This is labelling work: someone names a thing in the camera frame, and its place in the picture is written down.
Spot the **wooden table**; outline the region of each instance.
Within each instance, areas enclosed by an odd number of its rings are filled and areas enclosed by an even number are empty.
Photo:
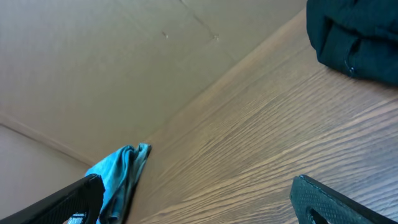
[[[397,96],[319,64],[302,11],[147,140],[128,223],[295,223],[299,174],[398,220]]]

